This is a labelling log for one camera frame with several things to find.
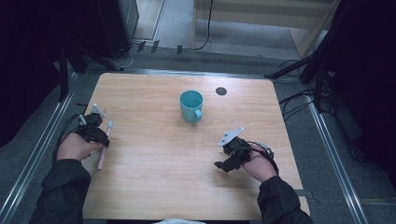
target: tabletop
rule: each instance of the tabletop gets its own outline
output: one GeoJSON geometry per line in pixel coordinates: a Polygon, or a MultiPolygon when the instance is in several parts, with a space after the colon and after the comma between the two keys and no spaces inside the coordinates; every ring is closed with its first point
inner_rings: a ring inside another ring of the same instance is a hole
{"type": "MultiPolygon", "coordinates": [[[[99,150],[83,161],[92,176],[85,218],[261,219],[260,182],[242,168],[225,173],[214,165],[228,158],[218,146],[224,132],[239,127],[239,137],[275,152],[283,180],[303,189],[270,80],[108,73],[88,108],[93,104],[106,111],[101,128],[109,120],[114,127],[102,170],[99,150]],[[179,96],[186,90],[204,97],[198,123],[181,117],[179,96]]],[[[309,214],[305,196],[300,202],[309,214]]]]}

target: person's right hand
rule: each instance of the person's right hand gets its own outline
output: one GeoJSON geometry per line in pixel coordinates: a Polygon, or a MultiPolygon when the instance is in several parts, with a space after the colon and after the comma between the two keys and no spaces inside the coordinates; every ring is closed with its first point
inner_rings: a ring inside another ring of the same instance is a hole
{"type": "MultiPolygon", "coordinates": [[[[261,147],[254,144],[252,144],[251,147],[262,150],[261,147]]],[[[242,164],[242,167],[251,177],[257,179],[261,183],[276,175],[276,171],[271,162],[256,151],[251,151],[250,161],[242,164]]]]}
{"type": "Polygon", "coordinates": [[[56,160],[73,159],[82,161],[87,159],[92,151],[102,146],[101,143],[87,143],[77,133],[70,133],[59,146],[56,160]]]}

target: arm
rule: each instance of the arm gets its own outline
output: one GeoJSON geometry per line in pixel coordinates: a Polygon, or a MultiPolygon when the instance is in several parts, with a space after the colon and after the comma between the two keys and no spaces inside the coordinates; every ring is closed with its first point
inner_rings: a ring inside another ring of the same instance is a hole
{"type": "Polygon", "coordinates": [[[242,167],[262,183],[257,200],[262,211],[262,223],[312,223],[311,218],[301,210],[294,189],[276,175],[271,162],[260,153],[252,151],[250,161],[242,167]]]}
{"type": "Polygon", "coordinates": [[[82,206],[91,176],[81,161],[101,146],[86,143],[76,133],[64,139],[57,161],[43,179],[43,189],[30,223],[83,223],[82,206]]]}

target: teal mug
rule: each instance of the teal mug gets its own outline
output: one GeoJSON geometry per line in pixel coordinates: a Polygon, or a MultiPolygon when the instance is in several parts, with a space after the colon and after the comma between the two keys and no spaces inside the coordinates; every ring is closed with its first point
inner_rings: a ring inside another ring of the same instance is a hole
{"type": "Polygon", "coordinates": [[[202,119],[204,97],[198,91],[185,91],[180,95],[180,109],[187,122],[198,122],[202,119]]]}

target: black sleeve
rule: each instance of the black sleeve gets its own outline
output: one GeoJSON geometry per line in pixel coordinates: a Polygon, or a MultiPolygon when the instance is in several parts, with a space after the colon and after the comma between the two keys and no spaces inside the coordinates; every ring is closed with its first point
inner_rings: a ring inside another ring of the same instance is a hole
{"type": "Polygon", "coordinates": [[[262,211],[263,224],[312,223],[309,215],[301,210],[294,189],[277,175],[260,185],[257,203],[262,211]]]}
{"type": "Polygon", "coordinates": [[[43,179],[29,223],[83,223],[82,206],[91,176],[77,160],[60,160],[43,179]]]}

